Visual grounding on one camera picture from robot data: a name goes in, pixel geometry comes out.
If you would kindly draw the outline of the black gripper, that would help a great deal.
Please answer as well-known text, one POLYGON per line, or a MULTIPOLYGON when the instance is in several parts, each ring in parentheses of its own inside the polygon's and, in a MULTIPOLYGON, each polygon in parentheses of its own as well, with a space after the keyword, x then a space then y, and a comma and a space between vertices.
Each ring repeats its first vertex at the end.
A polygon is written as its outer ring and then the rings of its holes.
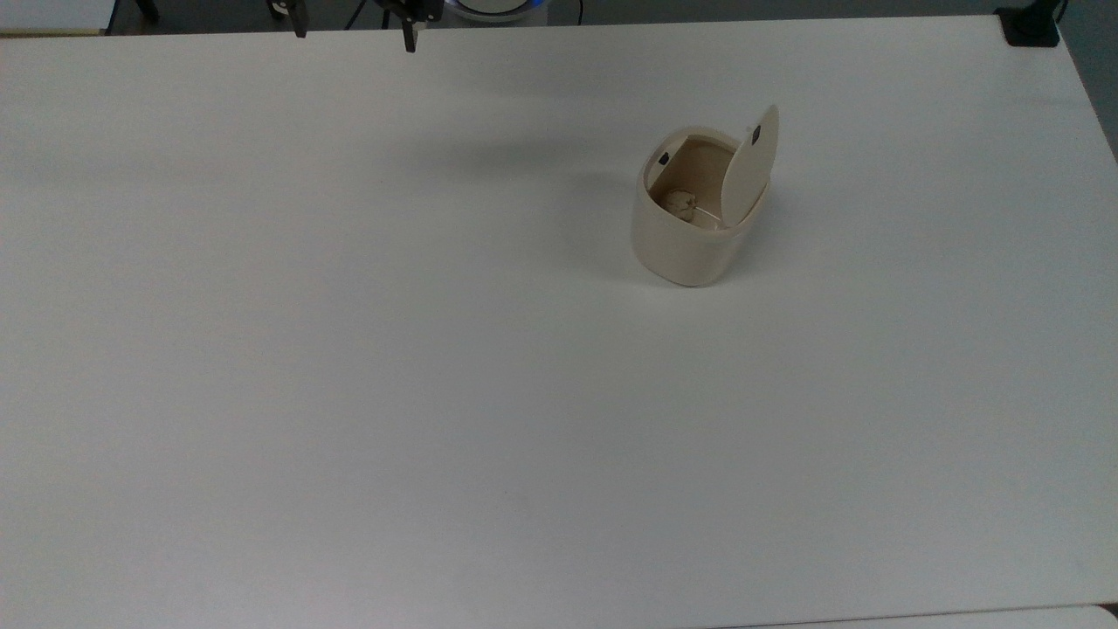
POLYGON ((443 19, 443 1, 378 1, 376 4, 381 11, 381 28, 402 25, 404 49, 407 53, 417 51, 419 29, 430 28, 432 23, 440 23, 443 19))

